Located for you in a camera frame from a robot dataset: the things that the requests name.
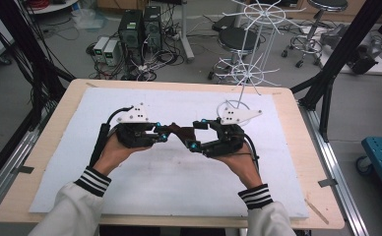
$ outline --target white sleeve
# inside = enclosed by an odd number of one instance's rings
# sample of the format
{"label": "white sleeve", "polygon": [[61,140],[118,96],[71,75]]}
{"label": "white sleeve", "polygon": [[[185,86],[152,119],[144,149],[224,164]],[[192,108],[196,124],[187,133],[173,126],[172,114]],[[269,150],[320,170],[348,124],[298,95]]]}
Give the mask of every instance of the white sleeve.
{"label": "white sleeve", "polygon": [[289,217],[284,206],[273,202],[268,184],[239,193],[248,207],[248,236],[293,236]]}
{"label": "white sleeve", "polygon": [[110,182],[87,167],[79,180],[60,189],[54,208],[29,235],[94,235],[101,217],[102,195]]}

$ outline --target cardboard box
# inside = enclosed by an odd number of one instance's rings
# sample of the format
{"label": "cardboard box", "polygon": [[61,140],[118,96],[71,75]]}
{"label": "cardboard box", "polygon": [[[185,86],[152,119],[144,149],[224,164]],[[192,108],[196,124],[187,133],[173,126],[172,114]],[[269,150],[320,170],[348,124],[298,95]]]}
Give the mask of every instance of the cardboard box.
{"label": "cardboard box", "polygon": [[97,5],[102,10],[124,12],[126,9],[144,10],[148,0],[97,0]]}

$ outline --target striped cuff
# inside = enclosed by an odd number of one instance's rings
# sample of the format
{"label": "striped cuff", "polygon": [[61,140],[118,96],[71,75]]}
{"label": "striped cuff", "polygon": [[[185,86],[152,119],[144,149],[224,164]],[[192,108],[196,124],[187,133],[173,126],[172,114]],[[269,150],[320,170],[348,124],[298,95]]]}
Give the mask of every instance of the striped cuff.
{"label": "striped cuff", "polygon": [[246,203],[248,209],[262,208],[273,202],[268,184],[239,192],[238,195]]}
{"label": "striped cuff", "polygon": [[75,181],[76,185],[99,197],[104,195],[105,190],[107,190],[110,183],[110,178],[102,175],[89,166],[84,170],[81,177]]}

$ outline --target white sheet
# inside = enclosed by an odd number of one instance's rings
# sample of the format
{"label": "white sheet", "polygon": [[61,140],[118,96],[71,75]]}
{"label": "white sheet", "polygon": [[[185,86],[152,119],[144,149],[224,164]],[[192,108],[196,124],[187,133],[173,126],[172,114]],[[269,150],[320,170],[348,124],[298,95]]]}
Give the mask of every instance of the white sheet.
{"label": "white sheet", "polygon": [[[121,108],[143,102],[151,122],[181,127],[217,118],[219,104],[237,93],[89,88],[50,159],[30,212],[52,209],[58,190],[79,178],[89,164],[99,126]],[[290,217],[307,217],[304,199],[270,95],[244,94],[243,101],[263,114],[242,126],[260,155],[260,172],[272,197]],[[203,143],[215,140],[213,130],[197,131]],[[190,152],[176,136],[167,143],[134,153],[109,176],[103,213],[135,215],[246,216],[237,192],[239,179],[221,162]]]}

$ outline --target person's left hand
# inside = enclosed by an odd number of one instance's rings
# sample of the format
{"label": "person's left hand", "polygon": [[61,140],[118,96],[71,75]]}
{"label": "person's left hand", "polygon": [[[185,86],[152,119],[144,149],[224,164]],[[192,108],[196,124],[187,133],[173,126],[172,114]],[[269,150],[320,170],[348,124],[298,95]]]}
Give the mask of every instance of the person's left hand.
{"label": "person's left hand", "polygon": [[126,160],[133,152],[149,149],[149,147],[127,148],[120,144],[117,136],[113,134],[105,144],[101,157],[94,165],[94,169],[107,176],[113,169]]}

